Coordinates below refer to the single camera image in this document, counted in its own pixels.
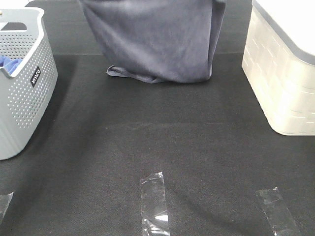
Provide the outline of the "grey perforated laundry basket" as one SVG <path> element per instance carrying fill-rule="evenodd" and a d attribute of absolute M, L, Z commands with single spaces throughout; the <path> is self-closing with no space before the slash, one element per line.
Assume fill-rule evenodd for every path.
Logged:
<path fill-rule="evenodd" d="M 53 94 L 58 71 L 46 33 L 44 10 L 1 9 L 2 23 L 22 23 L 25 30 L 0 32 L 0 55 L 19 59 L 9 73 L 0 68 L 0 158 L 20 153 L 38 126 Z"/>

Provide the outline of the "clear tape strip left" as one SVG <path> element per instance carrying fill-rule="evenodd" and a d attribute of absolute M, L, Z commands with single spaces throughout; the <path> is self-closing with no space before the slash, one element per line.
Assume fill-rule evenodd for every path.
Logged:
<path fill-rule="evenodd" d="M 10 205 L 13 195 L 14 195 L 13 192 L 6 195 L 0 195 L 0 224 L 3 221 L 3 218 Z"/>

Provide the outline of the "clear tape strip centre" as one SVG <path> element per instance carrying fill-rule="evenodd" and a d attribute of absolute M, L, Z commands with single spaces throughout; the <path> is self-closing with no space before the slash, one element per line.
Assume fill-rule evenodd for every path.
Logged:
<path fill-rule="evenodd" d="M 142 235 L 169 236 L 163 173 L 140 180 Z"/>

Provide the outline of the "clear tape strip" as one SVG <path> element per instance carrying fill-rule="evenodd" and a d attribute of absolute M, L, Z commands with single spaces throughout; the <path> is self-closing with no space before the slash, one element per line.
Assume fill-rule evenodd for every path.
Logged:
<path fill-rule="evenodd" d="M 301 236 L 278 187 L 261 189 L 255 192 L 273 236 Z"/>
<path fill-rule="evenodd" d="M 14 195 L 13 192 L 6 195 L 0 195 L 0 224 L 3 221 L 3 218 L 10 205 L 13 195 Z"/>
<path fill-rule="evenodd" d="M 163 173 L 140 180 L 142 235 L 169 236 Z"/>

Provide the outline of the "blue towel in basket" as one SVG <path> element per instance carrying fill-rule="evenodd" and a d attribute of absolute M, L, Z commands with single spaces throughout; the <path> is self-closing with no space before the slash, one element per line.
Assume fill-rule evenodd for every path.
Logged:
<path fill-rule="evenodd" d="M 6 56 L 0 57 L 0 67 L 4 68 L 8 74 L 12 74 L 18 65 L 22 62 L 22 59 L 11 59 Z"/>

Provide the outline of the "grey towel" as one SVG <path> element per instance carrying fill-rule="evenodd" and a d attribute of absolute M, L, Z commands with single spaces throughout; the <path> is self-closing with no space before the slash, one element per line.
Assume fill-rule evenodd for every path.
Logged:
<path fill-rule="evenodd" d="M 86 20 L 111 63 L 107 74 L 145 83 L 210 79 L 223 0 L 82 0 Z"/>

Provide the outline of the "clear tape strip right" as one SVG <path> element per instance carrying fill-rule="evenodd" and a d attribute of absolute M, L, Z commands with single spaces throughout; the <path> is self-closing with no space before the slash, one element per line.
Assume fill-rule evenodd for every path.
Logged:
<path fill-rule="evenodd" d="M 273 236 L 301 236 L 278 187 L 261 189 L 255 192 Z"/>

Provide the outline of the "black felt table mat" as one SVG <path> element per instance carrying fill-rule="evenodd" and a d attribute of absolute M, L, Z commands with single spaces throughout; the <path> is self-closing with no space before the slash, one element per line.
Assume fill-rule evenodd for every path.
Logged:
<path fill-rule="evenodd" d="M 3 236 L 139 236 L 140 180 L 164 175 L 174 236 L 268 236 L 255 192 L 279 188 L 315 233 L 315 139 L 269 126 L 241 68 L 252 3 L 229 0 L 210 80 L 109 77 L 76 0 L 35 0 L 58 69 L 28 145 L 0 163 Z"/>

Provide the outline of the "white plastic storage basket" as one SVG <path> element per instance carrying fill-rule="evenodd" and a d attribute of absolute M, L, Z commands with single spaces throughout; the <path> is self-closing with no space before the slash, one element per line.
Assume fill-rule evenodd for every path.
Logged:
<path fill-rule="evenodd" d="M 314 1 L 254 0 L 242 69 L 274 131 L 314 135 Z"/>

